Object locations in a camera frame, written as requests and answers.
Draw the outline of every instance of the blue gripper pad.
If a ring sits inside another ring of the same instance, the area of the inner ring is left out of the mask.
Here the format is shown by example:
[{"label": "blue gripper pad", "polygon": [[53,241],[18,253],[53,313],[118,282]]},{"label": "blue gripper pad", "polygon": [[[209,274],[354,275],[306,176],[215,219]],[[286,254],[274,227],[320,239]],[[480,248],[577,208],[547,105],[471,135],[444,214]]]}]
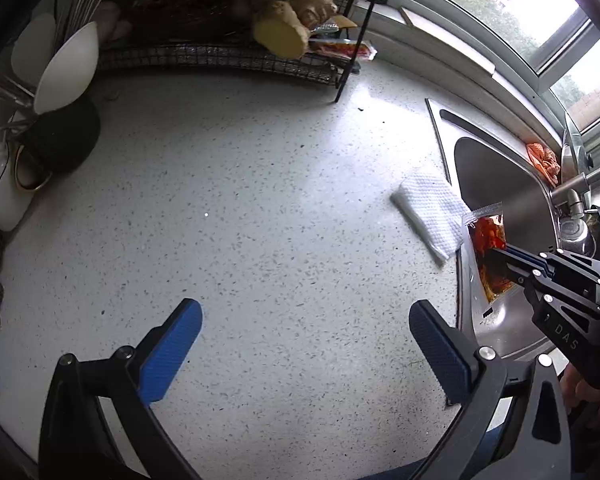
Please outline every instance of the blue gripper pad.
[{"label": "blue gripper pad", "polygon": [[[427,303],[430,311],[422,304]],[[471,394],[471,369],[461,357],[454,343],[445,334],[450,329],[435,312],[429,301],[417,301],[409,311],[409,327],[424,357],[452,404],[464,403]]]},{"label": "blue gripper pad", "polygon": [[202,329],[202,308],[186,300],[180,315],[168,327],[140,368],[138,396],[145,406],[161,400]]}]

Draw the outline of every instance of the tree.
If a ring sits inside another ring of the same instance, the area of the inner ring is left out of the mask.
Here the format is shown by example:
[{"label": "tree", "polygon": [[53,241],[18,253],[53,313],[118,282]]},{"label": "tree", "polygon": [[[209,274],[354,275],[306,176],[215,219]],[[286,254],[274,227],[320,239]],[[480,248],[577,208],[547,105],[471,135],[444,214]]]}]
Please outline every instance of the tree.
[{"label": "tree", "polygon": [[518,19],[502,10],[495,0],[451,0],[461,6],[469,14],[483,22],[493,32],[515,50],[523,59],[529,59],[538,48],[538,44],[525,34]]},{"label": "tree", "polygon": [[584,97],[584,92],[569,74],[559,79],[551,90],[567,110]]}]

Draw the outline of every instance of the sink basin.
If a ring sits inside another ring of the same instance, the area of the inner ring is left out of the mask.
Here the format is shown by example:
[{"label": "sink basin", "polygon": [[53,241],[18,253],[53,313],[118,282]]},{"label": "sink basin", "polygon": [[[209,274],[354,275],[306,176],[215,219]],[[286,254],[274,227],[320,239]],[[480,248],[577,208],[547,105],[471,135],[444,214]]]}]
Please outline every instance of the sink basin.
[{"label": "sink basin", "polygon": [[[558,247],[557,216],[548,187],[526,159],[524,142],[492,134],[428,100],[449,182],[470,209],[502,202],[508,243],[538,254]],[[533,325],[533,310],[514,285],[489,304],[478,277],[468,229],[458,252],[461,331],[511,359],[531,359],[553,347]]]}]

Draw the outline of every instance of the white spoon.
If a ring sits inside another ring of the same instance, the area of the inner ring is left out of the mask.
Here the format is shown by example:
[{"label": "white spoon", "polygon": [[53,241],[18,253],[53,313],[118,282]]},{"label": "white spoon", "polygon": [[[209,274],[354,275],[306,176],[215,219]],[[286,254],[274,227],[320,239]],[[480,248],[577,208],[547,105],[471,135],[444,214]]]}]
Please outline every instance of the white spoon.
[{"label": "white spoon", "polygon": [[73,103],[89,86],[97,64],[98,27],[89,22],[60,47],[45,68],[33,111],[42,115]]},{"label": "white spoon", "polygon": [[11,51],[13,73],[35,88],[53,55],[56,20],[44,12],[24,28]]}]

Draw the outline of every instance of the kitchen countertop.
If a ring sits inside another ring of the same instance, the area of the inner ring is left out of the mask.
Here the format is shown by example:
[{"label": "kitchen countertop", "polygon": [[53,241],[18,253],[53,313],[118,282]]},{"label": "kitchen countertop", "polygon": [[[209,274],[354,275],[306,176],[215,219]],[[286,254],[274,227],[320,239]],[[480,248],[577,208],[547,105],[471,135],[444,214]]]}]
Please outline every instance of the kitchen countertop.
[{"label": "kitchen countertop", "polygon": [[60,355],[107,357],[190,297],[202,333],[153,409],[205,480],[357,479],[425,456],[456,411],[407,314],[427,298],[455,322],[456,264],[390,195],[414,165],[443,171],[427,97],[498,126],[380,60],[335,105],[333,88],[249,73],[134,72],[91,94],[93,153],[4,254],[12,437],[37,456]]}]

